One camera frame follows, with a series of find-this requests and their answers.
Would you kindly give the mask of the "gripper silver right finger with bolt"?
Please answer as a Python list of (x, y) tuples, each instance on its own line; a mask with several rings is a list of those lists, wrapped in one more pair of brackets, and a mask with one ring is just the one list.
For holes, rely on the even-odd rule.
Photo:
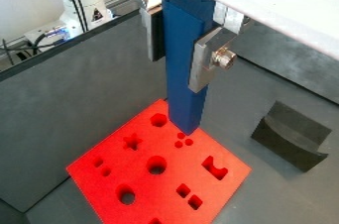
[(252, 25), (248, 16), (220, 2), (215, 5), (214, 21), (216, 28), (194, 46), (188, 87), (195, 93), (212, 81), (218, 67), (228, 69), (234, 65), (238, 55), (231, 50), (232, 41)]

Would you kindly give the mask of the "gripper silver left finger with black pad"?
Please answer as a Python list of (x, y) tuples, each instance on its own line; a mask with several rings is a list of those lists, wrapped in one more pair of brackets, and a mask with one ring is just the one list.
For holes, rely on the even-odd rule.
[(148, 59), (157, 61), (164, 57), (161, 0), (136, 0), (136, 3), (147, 34)]

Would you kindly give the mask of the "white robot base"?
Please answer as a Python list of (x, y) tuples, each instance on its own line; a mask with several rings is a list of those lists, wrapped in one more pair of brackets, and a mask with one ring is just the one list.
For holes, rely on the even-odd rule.
[(35, 47), (48, 48), (99, 27), (113, 19), (103, 0), (63, 0), (64, 12), (57, 21), (25, 34)]

